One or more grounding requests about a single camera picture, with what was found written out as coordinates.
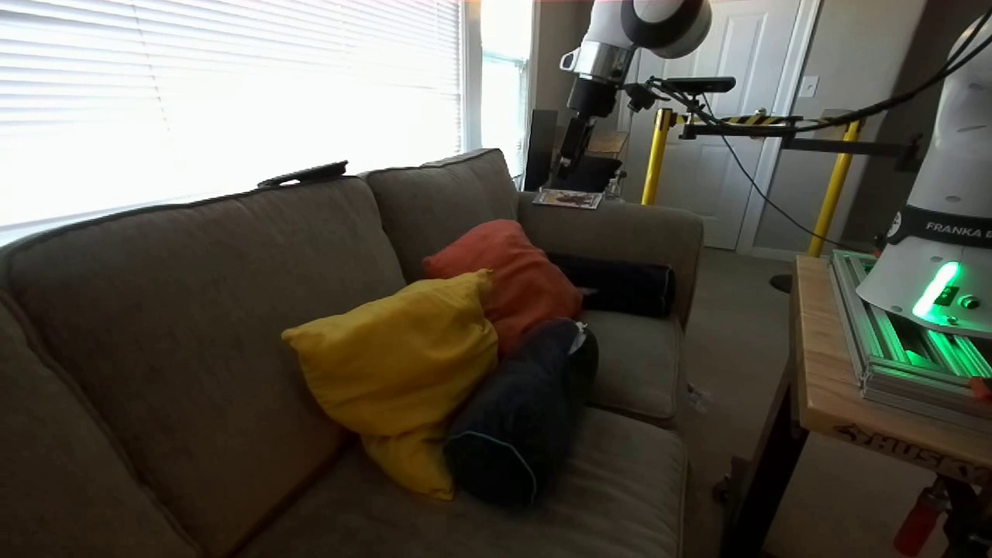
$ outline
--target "red pillow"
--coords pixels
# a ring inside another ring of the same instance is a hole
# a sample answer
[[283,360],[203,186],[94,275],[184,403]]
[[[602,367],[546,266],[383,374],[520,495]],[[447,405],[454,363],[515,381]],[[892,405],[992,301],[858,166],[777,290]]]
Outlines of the red pillow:
[[432,278],[474,270],[491,270],[492,278],[486,317],[495,326],[503,357],[515,355],[535,328],[554,318],[578,318],[583,309],[583,296],[546,250],[531,244],[519,221],[486,221],[424,259],[424,275]]

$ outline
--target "couch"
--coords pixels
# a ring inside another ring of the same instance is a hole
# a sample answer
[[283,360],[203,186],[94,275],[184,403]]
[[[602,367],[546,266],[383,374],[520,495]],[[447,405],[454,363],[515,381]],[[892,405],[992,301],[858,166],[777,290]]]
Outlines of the couch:
[[[549,255],[663,264],[668,318],[586,309],[599,374],[531,510],[405,494],[281,331],[420,278],[484,221]],[[678,343],[701,221],[538,207],[503,153],[144,207],[0,250],[0,556],[678,556]]]

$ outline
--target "doorway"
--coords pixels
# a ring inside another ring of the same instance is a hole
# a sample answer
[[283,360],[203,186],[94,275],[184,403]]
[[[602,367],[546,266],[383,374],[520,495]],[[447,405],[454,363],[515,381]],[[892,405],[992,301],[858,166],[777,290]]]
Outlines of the doorway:
[[[792,115],[820,7],[823,0],[712,0],[712,27],[707,40],[687,59],[639,52],[633,80],[733,74],[737,80],[734,89],[709,96],[716,119],[756,113]],[[623,167],[628,193],[633,197],[641,193],[644,184],[655,113],[631,115],[631,108],[622,108],[618,123],[631,132]],[[681,140],[675,126],[668,140],[657,204],[699,213],[709,249],[737,250],[754,241],[763,198],[754,193],[725,144],[754,178],[754,186],[769,193],[783,140]]]

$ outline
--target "couch armrest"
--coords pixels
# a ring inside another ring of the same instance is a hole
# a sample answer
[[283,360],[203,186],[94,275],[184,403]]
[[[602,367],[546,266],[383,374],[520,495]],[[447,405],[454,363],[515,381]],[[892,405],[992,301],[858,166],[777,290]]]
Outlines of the couch armrest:
[[696,213],[641,204],[544,207],[526,193],[519,197],[519,213],[535,244],[549,255],[670,266],[674,314],[687,328],[703,249],[703,222]]

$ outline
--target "black pillow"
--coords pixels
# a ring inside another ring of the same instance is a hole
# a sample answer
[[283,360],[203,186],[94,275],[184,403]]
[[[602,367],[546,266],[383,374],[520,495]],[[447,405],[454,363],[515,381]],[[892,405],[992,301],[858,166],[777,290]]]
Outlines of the black pillow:
[[443,460],[460,490],[492,507],[531,507],[562,472],[592,391],[599,343],[580,324],[535,331],[474,391]]
[[675,273],[670,266],[549,255],[586,292],[586,309],[670,317]]

